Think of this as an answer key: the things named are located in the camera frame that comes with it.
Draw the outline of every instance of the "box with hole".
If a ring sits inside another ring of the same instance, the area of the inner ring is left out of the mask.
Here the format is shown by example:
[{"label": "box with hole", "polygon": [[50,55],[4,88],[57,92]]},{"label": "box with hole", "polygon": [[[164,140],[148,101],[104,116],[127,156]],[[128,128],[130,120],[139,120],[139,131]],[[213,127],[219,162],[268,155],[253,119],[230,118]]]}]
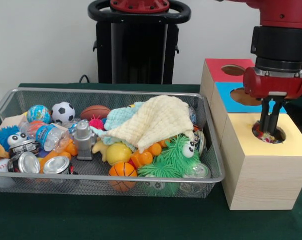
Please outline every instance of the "box with hole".
[{"label": "box with hole", "polygon": [[224,160],[222,184],[231,210],[289,210],[302,188],[302,134],[284,109],[278,144],[254,132],[262,107],[245,95],[240,75],[253,66],[250,59],[204,64],[201,94],[208,98]]}]

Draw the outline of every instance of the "metal basket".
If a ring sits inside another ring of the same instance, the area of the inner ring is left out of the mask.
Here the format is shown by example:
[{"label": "metal basket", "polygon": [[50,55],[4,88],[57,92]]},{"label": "metal basket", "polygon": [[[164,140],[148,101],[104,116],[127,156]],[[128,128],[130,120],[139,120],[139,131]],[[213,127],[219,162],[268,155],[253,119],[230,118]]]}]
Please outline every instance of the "metal basket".
[{"label": "metal basket", "polygon": [[[0,172],[0,180],[6,180],[11,183],[8,188],[0,188],[0,192],[149,196],[150,192],[145,185],[149,185],[150,182],[158,182],[162,185],[174,185],[176,187],[175,194],[170,195],[170,197],[206,198],[215,183],[222,181],[225,173],[209,106],[207,100],[199,94],[17,88],[8,92],[0,102],[0,123],[6,117],[24,113],[33,105],[42,104],[51,108],[55,103],[61,101],[69,102],[76,110],[76,117],[79,117],[79,114],[91,105],[104,105],[110,109],[115,109],[126,107],[134,102],[147,101],[154,96],[162,94],[176,96],[195,109],[197,125],[203,128],[206,137],[206,149],[201,155],[201,162],[206,164],[211,170],[211,178],[108,176],[110,165],[101,161],[100,154],[95,154],[93,161],[80,161],[76,158],[71,160],[74,170],[79,175]],[[110,181],[136,182],[136,184],[129,191],[118,192],[112,188]],[[152,195],[165,196],[165,194],[160,193],[152,193]]]}]

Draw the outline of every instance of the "orange plastic toy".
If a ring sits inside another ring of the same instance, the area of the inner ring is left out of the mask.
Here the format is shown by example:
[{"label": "orange plastic toy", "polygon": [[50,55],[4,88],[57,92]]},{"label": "orange plastic toy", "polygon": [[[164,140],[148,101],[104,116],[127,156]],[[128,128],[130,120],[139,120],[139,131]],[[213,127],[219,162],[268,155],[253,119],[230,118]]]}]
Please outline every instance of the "orange plastic toy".
[{"label": "orange plastic toy", "polygon": [[[121,176],[121,177],[137,177],[135,168],[127,162],[116,163],[111,167],[109,176]],[[135,182],[133,181],[110,181],[111,186],[114,190],[119,192],[127,192],[134,187]]]},{"label": "orange plastic toy", "polygon": [[71,160],[71,156],[76,156],[76,155],[77,155],[77,149],[73,144],[73,140],[69,139],[68,145],[65,147],[65,149],[62,152],[56,152],[55,150],[53,150],[40,161],[40,173],[43,173],[44,164],[47,161],[49,161],[51,158],[56,156],[66,156],[69,158],[69,160]]},{"label": "orange plastic toy", "polygon": [[156,142],[143,153],[140,153],[138,150],[131,155],[131,162],[136,168],[141,166],[151,164],[154,156],[158,156],[162,152],[162,148],[166,148],[166,141],[169,139],[164,139],[162,141]]}]

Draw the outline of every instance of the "plastic water bottle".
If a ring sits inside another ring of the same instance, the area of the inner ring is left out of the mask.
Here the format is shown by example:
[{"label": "plastic water bottle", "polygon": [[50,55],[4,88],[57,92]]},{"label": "plastic water bottle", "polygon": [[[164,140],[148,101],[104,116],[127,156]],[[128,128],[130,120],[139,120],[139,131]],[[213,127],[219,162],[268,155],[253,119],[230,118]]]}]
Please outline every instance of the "plastic water bottle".
[{"label": "plastic water bottle", "polygon": [[69,140],[67,132],[41,121],[22,122],[19,125],[19,130],[21,133],[25,133],[30,139],[35,139],[47,152],[52,150],[57,152],[62,151]]}]

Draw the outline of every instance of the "washcloth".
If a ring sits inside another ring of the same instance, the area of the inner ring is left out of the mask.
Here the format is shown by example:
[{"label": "washcloth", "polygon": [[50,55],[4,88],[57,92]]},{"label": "washcloth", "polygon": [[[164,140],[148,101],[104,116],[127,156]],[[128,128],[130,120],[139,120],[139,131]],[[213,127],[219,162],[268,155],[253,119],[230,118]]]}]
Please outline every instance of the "washcloth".
[{"label": "washcloth", "polygon": [[153,143],[178,134],[184,134],[193,141],[193,124],[188,107],[187,103],[174,96],[153,97],[130,119],[101,137],[124,140],[137,147],[140,153]]},{"label": "washcloth", "polygon": [[[144,102],[138,101],[134,103],[134,106],[128,106],[128,107],[121,107],[116,108],[110,111],[110,113],[107,115],[106,122],[104,124],[105,130],[111,130],[114,128],[117,128],[121,124],[123,124],[125,121],[129,120],[144,104]],[[102,141],[105,145],[112,145],[116,142],[123,142],[128,148],[130,148],[132,151],[135,151],[136,148],[132,144],[128,143],[125,140],[119,139],[117,137],[112,136],[106,136],[106,131],[96,129],[91,127],[92,131],[102,138]]]}]

